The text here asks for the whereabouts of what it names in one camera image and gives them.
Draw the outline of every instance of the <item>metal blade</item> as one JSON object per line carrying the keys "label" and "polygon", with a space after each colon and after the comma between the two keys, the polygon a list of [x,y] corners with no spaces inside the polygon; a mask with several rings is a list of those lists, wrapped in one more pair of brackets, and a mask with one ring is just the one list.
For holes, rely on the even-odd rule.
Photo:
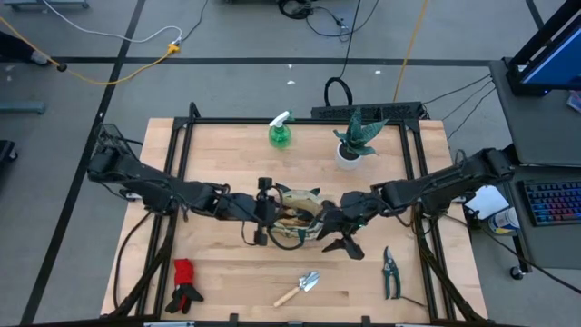
{"label": "metal blade", "polygon": [[310,291],[313,286],[317,284],[319,281],[319,273],[318,272],[309,272],[308,274],[299,278],[299,287],[304,291]]}

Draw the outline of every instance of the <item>white paper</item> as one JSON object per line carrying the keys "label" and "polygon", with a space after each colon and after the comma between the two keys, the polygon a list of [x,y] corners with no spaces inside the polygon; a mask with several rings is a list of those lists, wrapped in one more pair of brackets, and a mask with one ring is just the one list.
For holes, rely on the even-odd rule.
{"label": "white paper", "polygon": [[483,220],[507,209],[508,202],[495,186],[486,185],[476,191],[476,196],[466,203],[466,207],[478,211],[478,219]]}

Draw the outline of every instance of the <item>wooden table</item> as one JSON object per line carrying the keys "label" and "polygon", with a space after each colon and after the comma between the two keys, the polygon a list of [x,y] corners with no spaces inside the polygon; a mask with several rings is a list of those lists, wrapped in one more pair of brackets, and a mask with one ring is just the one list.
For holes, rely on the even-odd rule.
{"label": "wooden table", "polygon": [[[162,170],[171,126],[172,119],[150,120],[141,153],[145,164]],[[450,166],[443,124],[421,121],[420,126],[428,169],[433,172]],[[292,145],[282,151],[269,145],[268,128],[261,124],[196,124],[185,180],[228,183],[233,192],[255,194],[257,179],[269,176],[275,183],[292,189],[319,187],[323,197],[338,203],[345,192],[368,192],[374,183],[406,178],[398,127],[386,126],[370,143],[379,156],[363,158],[361,166],[351,172],[341,171],[334,162],[338,140],[332,130],[343,130],[345,125],[293,125]],[[182,139],[183,136],[177,149],[181,149]],[[409,145],[415,175],[419,176],[411,134]],[[174,175],[179,152],[173,165]],[[458,206],[449,212],[463,219]],[[143,216],[141,203],[128,204],[119,244]],[[409,211],[402,218],[408,220]],[[133,235],[125,249],[119,299],[142,274],[152,221]],[[368,315],[372,322],[429,322],[426,309],[403,299],[385,300],[381,269],[383,250],[388,245],[399,267],[402,294],[426,303],[416,238],[395,218],[377,217],[358,231],[355,241],[366,254],[362,261],[349,259],[344,251],[322,253],[321,249],[333,241],[334,235],[306,242],[299,250],[283,251],[272,242],[266,247],[245,245],[240,222],[219,222],[193,213],[189,222],[178,221],[172,257],[194,262],[194,286],[205,301],[194,302],[187,316],[164,313],[163,319],[224,321],[230,313],[238,313],[241,321],[360,322],[361,316]],[[450,279],[475,311],[486,317],[468,231],[448,219],[441,219],[439,226]],[[246,224],[250,239],[253,228],[253,223]],[[282,307],[273,308],[272,304],[308,271],[320,273],[319,283],[309,293],[301,292]],[[103,313],[113,310],[113,273],[114,265]],[[173,274],[172,267],[165,303],[171,299]],[[432,278],[439,316],[444,317],[438,279],[433,274]],[[156,283],[154,277],[146,312],[153,310]]]}

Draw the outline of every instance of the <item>red glove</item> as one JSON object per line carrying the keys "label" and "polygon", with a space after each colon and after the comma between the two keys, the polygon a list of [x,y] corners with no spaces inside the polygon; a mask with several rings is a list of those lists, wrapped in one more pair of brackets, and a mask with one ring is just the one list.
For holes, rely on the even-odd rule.
{"label": "red glove", "polygon": [[173,261],[175,275],[173,282],[175,290],[172,293],[172,301],[165,307],[165,311],[176,313],[182,310],[187,313],[192,306],[192,301],[202,302],[203,297],[193,288],[193,265],[188,259],[176,259]]}

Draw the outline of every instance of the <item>green spray bottle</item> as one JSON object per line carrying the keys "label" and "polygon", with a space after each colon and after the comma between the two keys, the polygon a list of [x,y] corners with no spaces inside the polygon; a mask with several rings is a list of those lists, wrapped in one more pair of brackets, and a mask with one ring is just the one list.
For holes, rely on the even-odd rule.
{"label": "green spray bottle", "polygon": [[291,129],[289,126],[283,124],[287,119],[292,119],[291,113],[291,111],[285,111],[274,118],[269,124],[271,127],[269,130],[269,141],[271,141],[272,146],[283,149],[291,144]]}

